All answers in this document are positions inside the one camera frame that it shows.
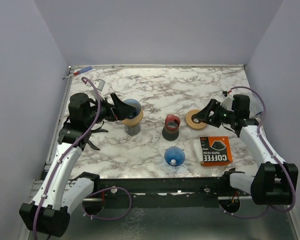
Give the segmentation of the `wooden ring coaster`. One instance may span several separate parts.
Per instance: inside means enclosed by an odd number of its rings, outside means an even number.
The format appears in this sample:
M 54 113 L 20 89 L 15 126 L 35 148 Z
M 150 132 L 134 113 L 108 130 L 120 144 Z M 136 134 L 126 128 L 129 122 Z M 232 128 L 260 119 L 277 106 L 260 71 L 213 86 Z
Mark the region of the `wooden ring coaster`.
M 141 120 L 143 119 L 143 117 L 144 117 L 144 111 L 141 110 L 140 113 L 136 117 L 134 117 L 132 119 L 126 118 L 126 119 L 122 120 L 121 122 L 126 126 L 133 127 L 133 126 L 138 125 L 141 122 Z
M 199 112 L 200 112 L 199 109 L 193 109 L 190 110 L 185 116 L 186 124 L 193 130 L 202 130 L 207 126 L 207 124 L 204 122 L 194 122 L 192 120 L 192 116 Z

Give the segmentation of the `clear grey glass carafe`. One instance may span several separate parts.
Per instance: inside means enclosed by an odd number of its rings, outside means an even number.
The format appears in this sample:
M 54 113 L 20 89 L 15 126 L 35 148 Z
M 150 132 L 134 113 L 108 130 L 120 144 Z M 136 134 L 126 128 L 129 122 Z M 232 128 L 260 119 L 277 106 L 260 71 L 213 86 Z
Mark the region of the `clear grey glass carafe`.
M 125 125 L 124 131 L 129 136 L 135 136 L 141 131 L 141 125 L 140 124 L 133 125 L 133 126 Z

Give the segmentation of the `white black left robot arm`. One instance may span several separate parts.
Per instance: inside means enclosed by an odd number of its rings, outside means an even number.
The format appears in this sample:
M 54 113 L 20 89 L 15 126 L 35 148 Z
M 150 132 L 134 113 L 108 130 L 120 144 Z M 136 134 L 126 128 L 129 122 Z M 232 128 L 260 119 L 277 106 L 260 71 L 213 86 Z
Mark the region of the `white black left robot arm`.
M 121 101 L 114 93 L 110 96 L 113 103 L 108 103 L 100 96 L 93 100 L 85 93 L 76 93 L 70 97 L 69 116 L 59 132 L 51 167 L 31 202 L 23 203 L 19 209 L 34 239 L 38 238 L 38 233 L 63 236 L 71 214 L 83 199 L 87 196 L 96 197 L 100 193 L 100 177 L 93 173 L 82 173 L 69 190 L 66 190 L 66 186 L 96 123 L 132 119 L 141 112 L 138 101 Z

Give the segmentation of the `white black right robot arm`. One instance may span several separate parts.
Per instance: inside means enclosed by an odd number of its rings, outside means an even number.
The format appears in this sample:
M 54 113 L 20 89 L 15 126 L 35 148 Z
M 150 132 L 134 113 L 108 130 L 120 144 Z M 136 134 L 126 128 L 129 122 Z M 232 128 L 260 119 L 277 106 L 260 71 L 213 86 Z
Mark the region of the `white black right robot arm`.
M 250 117 L 249 96 L 235 94 L 230 110 L 216 99 L 211 99 L 191 119 L 195 123 L 205 123 L 217 128 L 222 124 L 230 125 L 257 163 L 255 176 L 239 171 L 226 173 L 225 180 L 219 184 L 224 195 L 230 196 L 240 190 L 249 194 L 257 205 L 295 204 L 298 168 L 275 152 L 260 131 L 258 121 Z

